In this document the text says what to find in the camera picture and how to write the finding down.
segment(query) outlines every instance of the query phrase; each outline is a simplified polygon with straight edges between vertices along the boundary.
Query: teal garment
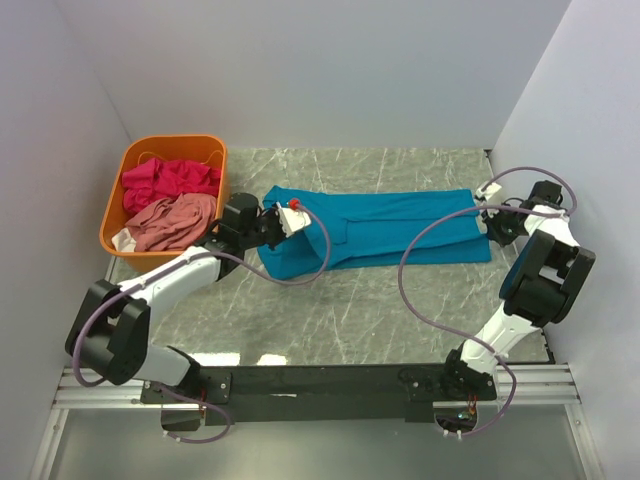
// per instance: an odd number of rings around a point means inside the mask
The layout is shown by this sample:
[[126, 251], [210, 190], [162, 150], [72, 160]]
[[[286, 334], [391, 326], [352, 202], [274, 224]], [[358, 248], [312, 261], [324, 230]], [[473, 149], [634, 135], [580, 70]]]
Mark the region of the teal garment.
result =
[[[292, 198], [315, 213], [331, 237], [327, 270], [397, 265], [414, 237], [435, 220], [474, 206], [470, 190], [336, 194], [273, 187], [264, 206], [286, 206]], [[258, 248], [267, 272], [286, 280], [316, 272], [326, 244], [315, 223], [274, 250]], [[454, 218], [425, 235], [409, 256], [409, 264], [474, 263], [491, 260], [489, 241], [476, 223], [476, 214]]]

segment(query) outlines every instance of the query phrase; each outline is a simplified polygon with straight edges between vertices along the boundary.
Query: red cloth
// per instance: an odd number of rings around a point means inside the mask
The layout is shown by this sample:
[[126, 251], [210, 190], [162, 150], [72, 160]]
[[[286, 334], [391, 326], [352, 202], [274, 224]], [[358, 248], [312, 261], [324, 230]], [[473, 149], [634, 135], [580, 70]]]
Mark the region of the red cloth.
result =
[[216, 199], [185, 193], [175, 201], [162, 198], [125, 226], [136, 241], [136, 252], [185, 250], [205, 234], [216, 216]]
[[156, 200], [175, 200], [183, 193], [205, 193], [214, 197], [220, 191], [221, 171], [192, 160], [162, 162], [157, 158], [122, 174], [125, 188], [124, 209], [136, 214]]

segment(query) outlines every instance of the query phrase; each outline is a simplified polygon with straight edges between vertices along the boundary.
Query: white panel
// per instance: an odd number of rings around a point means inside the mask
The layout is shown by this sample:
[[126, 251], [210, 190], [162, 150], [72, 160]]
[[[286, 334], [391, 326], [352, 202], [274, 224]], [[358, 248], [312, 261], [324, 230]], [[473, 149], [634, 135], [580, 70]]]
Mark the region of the white panel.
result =
[[[493, 152], [496, 171], [552, 169], [576, 189], [575, 239], [598, 258], [571, 314], [547, 328], [568, 360], [607, 478], [638, 477], [640, 3], [574, 0]], [[505, 180], [526, 195], [534, 175]]]
[[3, 2], [0, 63], [0, 478], [21, 479], [107, 265], [98, 228], [128, 139], [50, 1]]
[[133, 137], [492, 147], [569, 0], [57, 0]]

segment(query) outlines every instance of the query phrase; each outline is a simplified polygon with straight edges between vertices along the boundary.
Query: cable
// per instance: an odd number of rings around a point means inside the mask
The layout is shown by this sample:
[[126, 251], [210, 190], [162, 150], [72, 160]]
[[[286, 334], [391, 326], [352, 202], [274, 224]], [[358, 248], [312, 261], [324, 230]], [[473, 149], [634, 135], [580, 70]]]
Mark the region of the cable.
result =
[[571, 215], [571, 214], [573, 214], [573, 212], [576, 211], [576, 209], [578, 208], [578, 198], [576, 197], [576, 194], [572, 190], [571, 186], [567, 182], [565, 182], [562, 178], [560, 178], [558, 175], [556, 175], [553, 172], [550, 172], [549, 170], [545, 170], [544, 168], [538, 168], [538, 167], [514, 167], [514, 168], [509, 168], [509, 169], [507, 169], [507, 170], [505, 170], [503, 172], [500, 172], [495, 177], [493, 177], [491, 180], [489, 180], [487, 183], [485, 183], [482, 187], [480, 187], [480, 190], [484, 192], [489, 185], [491, 185], [493, 182], [495, 182], [496, 180], [504, 177], [505, 175], [507, 175], [509, 173], [522, 172], [522, 171], [530, 171], [530, 172], [542, 173], [542, 174], [547, 175], [547, 176], [553, 178], [554, 180], [556, 180], [560, 185], [562, 185], [567, 190], [567, 192], [569, 193], [569, 196], [571, 197], [571, 208], [567, 210], [567, 215]]
[[502, 205], [510, 205], [509, 202], [511, 200], [518, 200], [520, 203], [524, 202], [523, 198], [520, 198], [520, 197], [509, 197], [504, 202], [502, 202]]
[[[504, 174], [504, 172], [502, 174], [498, 175], [495, 178], [501, 177], [503, 174]], [[569, 195], [573, 199], [575, 197], [575, 194], [574, 194], [573, 190], [571, 189], [571, 187], [564, 180], [562, 180], [560, 178], [557, 178], [557, 179], [559, 181], [561, 181], [562, 185], [565, 186], [565, 188], [569, 192]], [[570, 210], [570, 212], [575, 211], [575, 206], [576, 205], [577, 205], [577, 203], [574, 202], [573, 203], [573, 207], [574, 208], [572, 208]], [[474, 341], [474, 342], [478, 343], [479, 345], [482, 345], [484, 348], [489, 350], [489, 352], [491, 352], [495, 356], [495, 359], [498, 361], [498, 363], [502, 366], [502, 368], [504, 368], [504, 370], [509, 374], [509, 376], [513, 380], [513, 385], [511, 387], [511, 392], [509, 392], [509, 396], [507, 397], [507, 400], [505, 401], [505, 403], [502, 406], [502, 408], [498, 411], [498, 413], [491, 420], [489, 420], [489, 422], [487, 422], [486, 424], [484, 424], [480, 428], [478, 428], [476, 430], [472, 430], [470, 432], [463, 433], [462, 436], [477, 435], [478, 433], [483, 432], [487, 428], [491, 427], [498, 420], [500, 420], [500, 418], [502, 418], [502, 416], [505, 414], [505, 412], [507, 411], [507, 409], [511, 405], [511, 402], [513, 401], [513, 397], [514, 397], [514, 395], [516, 393], [516, 385], [517, 385], [516, 376], [513, 373], [513, 371], [511, 371], [511, 369], [507, 366], [505, 361], [496, 354], [495, 349], [491, 345], [489, 345], [487, 342], [485, 342], [484, 340], [481, 340], [478, 337], [476, 337], [475, 335], [472, 335], [470, 333], [464, 332], [462, 330], [458, 330], [457, 328], [449, 327], [449, 326], [444, 325], [442, 323], [435, 322], [435, 321], [427, 318], [426, 316], [422, 315], [413, 306], [413, 304], [409, 301], [409, 299], [407, 298], [407, 294], [406, 294], [406, 292], [404, 290], [404, 282], [403, 282], [403, 279], [402, 279], [402, 273], [404, 271], [404, 267], [407, 264], [407, 260], [409, 258], [409, 254], [411, 253], [413, 248], [416, 246], [416, 244], [420, 241], [420, 239], [422, 237], [424, 237], [427, 233], [429, 233], [431, 230], [436, 228], [438, 225], [441, 225], [444, 222], [446, 222], [448, 220], [451, 220], [452, 218], [456, 218], [456, 217], [459, 217], [461, 215], [466, 215], [467, 213], [481, 212], [483, 210], [503, 210], [503, 211], [506, 211], [506, 212], [515, 212], [515, 213], [525, 213], [527, 215], [536, 215], [536, 216], [544, 217], [544, 218], [558, 218], [558, 217], [561, 217], [563, 215], [563, 214], [556, 214], [556, 213], [535, 212], [533, 210], [528, 210], [528, 209], [519, 208], [519, 207], [512, 207], [512, 206], [509, 206], [509, 205], [479, 205], [479, 206], [475, 206], [475, 207], [464, 208], [462, 210], [458, 210], [457, 212], [450, 213], [449, 215], [446, 215], [446, 216], [436, 220], [431, 225], [427, 226], [418, 235], [416, 235], [416, 237], [411, 241], [411, 243], [409, 244], [407, 249], [404, 251], [404, 254], [402, 255], [402, 259], [400, 260], [400, 264], [398, 265], [398, 289], [400, 290], [400, 296], [402, 297], [402, 301], [407, 306], [409, 311], [411, 313], [413, 313], [419, 320], [423, 321], [427, 325], [430, 325], [432, 327], [438, 328], [440, 330], [444, 330], [445, 332], [449, 332], [449, 333], [453, 333], [455, 335], [459, 335], [459, 336], [461, 336], [461, 337], [463, 337], [463, 338], [465, 338], [467, 340], [471, 340], [471, 341]]]
[[[269, 280], [270, 282], [277, 283], [278, 285], [286, 285], [286, 286], [306, 285], [308, 283], [313, 282], [320, 275], [322, 275], [322, 273], [324, 273], [324, 271], [327, 269], [327, 266], [329, 265], [329, 260], [331, 259], [331, 239], [329, 237], [329, 232], [327, 231], [327, 227], [324, 225], [322, 220], [320, 220], [315, 213], [313, 213], [311, 210], [307, 209], [306, 207], [304, 207], [300, 203], [297, 203], [297, 205], [295, 206], [295, 209], [305, 212], [306, 214], [308, 214], [311, 217], [311, 219], [314, 222], [316, 222], [318, 224], [318, 226], [320, 227], [320, 230], [322, 230], [322, 235], [324, 236], [324, 240], [325, 240], [325, 242], [327, 244], [327, 252], [325, 254], [324, 261], [322, 262], [322, 266], [320, 267], [320, 269], [316, 273], [314, 273], [313, 275], [311, 275], [308, 278], [305, 278], [304, 280], [297, 280], [297, 281], [278, 280], [278, 279], [270, 277], [267, 273], [261, 272], [256, 267], [254, 267], [253, 265], [250, 265], [249, 263], [245, 262], [241, 258], [238, 258], [238, 257], [236, 257], [234, 255], [231, 255], [231, 254], [228, 254], [228, 253], [224, 253], [224, 252], [215, 252], [215, 253], [214, 252], [203, 252], [203, 253], [198, 253], [198, 254], [192, 255], [189, 258], [189, 260], [184, 259], [184, 260], [182, 260], [180, 262], [177, 262], [177, 263], [173, 264], [172, 266], [170, 266], [168, 268], [165, 268], [161, 272], [158, 272], [155, 275], [150, 276], [149, 278], [146, 279], [145, 282], [137, 283], [134, 286], [132, 286], [132, 287], [126, 289], [126, 290], [123, 290], [120, 293], [114, 295], [113, 297], [108, 299], [106, 302], [104, 302], [102, 305], [100, 305], [89, 316], [89, 318], [86, 321], [86, 323], [82, 326], [82, 329], [80, 330], [80, 333], [78, 334], [78, 337], [76, 338], [76, 342], [75, 342], [75, 345], [74, 345], [74, 348], [73, 348], [73, 355], [72, 355], [72, 359], [71, 359], [71, 367], [73, 369], [73, 375], [74, 375], [75, 379], [78, 381], [78, 383], [80, 385], [84, 386], [84, 387], [95, 387], [95, 386], [100, 385], [101, 383], [103, 383], [106, 380], [103, 377], [103, 378], [100, 378], [100, 379], [98, 379], [98, 380], [96, 380], [94, 382], [90, 382], [90, 381], [86, 380], [82, 376], [82, 371], [80, 370], [80, 352], [82, 351], [82, 347], [84, 345], [85, 339], [87, 338], [87, 335], [89, 334], [89, 331], [91, 330], [93, 325], [96, 323], [96, 321], [109, 308], [111, 308], [113, 305], [115, 305], [120, 300], [124, 299], [128, 295], [131, 295], [133, 293], [138, 292], [139, 290], [142, 290], [145, 286], [151, 285], [152, 283], [157, 282], [161, 278], [164, 278], [167, 275], [170, 275], [171, 273], [175, 272], [179, 268], [181, 268], [184, 265], [186, 265], [188, 262], [191, 262], [193, 260], [198, 260], [200, 258], [208, 258], [208, 257], [226, 258], [228, 260], [236, 262], [238, 265], [242, 265], [243, 267], [245, 267], [249, 271], [255, 273], [259, 277], [264, 278], [265, 280]], [[189, 402], [189, 403], [197, 403], [200, 406], [203, 406], [203, 407], [206, 407], [206, 408], [211, 408], [212, 410], [215, 410], [216, 412], [220, 413], [226, 420], [225, 429], [222, 431], [222, 433], [220, 433], [220, 434], [218, 434], [218, 435], [216, 435], [214, 437], [206, 438], [206, 439], [202, 439], [202, 440], [191, 440], [191, 439], [183, 438], [180, 441], [183, 441], [185, 443], [209, 443], [209, 442], [213, 442], [215, 440], [218, 440], [219, 438], [222, 438], [229, 431], [229, 429], [231, 428], [231, 417], [229, 416], [229, 414], [224, 409], [222, 409], [220, 407], [216, 407], [211, 403], [203, 402], [203, 401], [196, 400], [196, 399], [193, 399], [193, 398], [184, 397], [184, 396], [182, 396], [182, 395], [180, 395], [178, 393], [175, 393], [175, 392], [171, 391], [170, 389], [168, 389], [167, 387], [164, 387], [161, 384], [158, 384], [158, 385], [160, 386], [160, 389], [164, 393], [166, 393], [167, 395], [172, 396], [176, 400], [186, 401], [186, 402]], [[177, 435], [172, 434], [172, 433], [168, 433], [167, 435], [171, 436], [172, 438], [176, 438], [177, 437]]]
[[213, 403], [205, 402], [204, 400], [195, 400], [193, 398], [185, 397], [184, 395], [180, 395], [179, 393], [176, 393], [170, 390], [169, 388], [167, 388], [166, 385], [163, 385], [162, 383], [159, 383], [159, 382], [153, 382], [152, 387], [159, 388], [162, 391], [162, 393], [164, 393], [165, 395], [169, 395], [170, 397], [173, 397], [174, 399], [179, 400], [181, 402], [196, 403], [201, 407], [211, 409], [214, 412], [217, 412], [220, 415], [222, 415], [222, 417], [225, 420], [224, 430], [222, 430], [222, 432], [218, 433], [217, 435], [214, 435], [213, 437], [202, 438], [202, 439], [185, 438], [173, 432], [167, 432], [167, 437], [171, 437], [174, 440], [181, 443], [191, 443], [191, 444], [201, 445], [203, 443], [211, 443], [211, 442], [215, 442], [216, 440], [220, 440], [227, 433], [229, 433], [229, 430], [231, 429], [231, 425], [233, 421], [231, 420], [231, 415], [229, 415], [229, 412], [227, 412], [224, 408], [214, 405]]

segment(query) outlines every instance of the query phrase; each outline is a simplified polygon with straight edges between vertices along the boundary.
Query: orange laundry basket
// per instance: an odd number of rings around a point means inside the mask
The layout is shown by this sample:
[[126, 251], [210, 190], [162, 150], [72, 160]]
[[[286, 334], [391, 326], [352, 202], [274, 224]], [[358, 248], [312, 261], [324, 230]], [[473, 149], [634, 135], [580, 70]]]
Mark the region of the orange laundry basket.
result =
[[122, 164], [118, 170], [107, 210], [100, 228], [100, 243], [111, 255], [123, 258], [129, 265], [140, 273], [146, 273], [154, 268], [173, 260], [182, 252], [172, 250], [168, 252], [118, 252], [111, 242], [111, 238], [124, 228], [124, 224], [131, 217], [124, 209], [122, 200], [122, 173], [134, 169], [138, 165], [156, 157], [162, 161], [194, 160], [222, 171], [220, 178], [220, 193], [216, 207], [216, 218], [222, 216], [224, 205], [231, 195], [227, 178], [227, 147], [219, 138], [211, 135], [161, 135], [147, 137], [133, 143], [122, 157]]

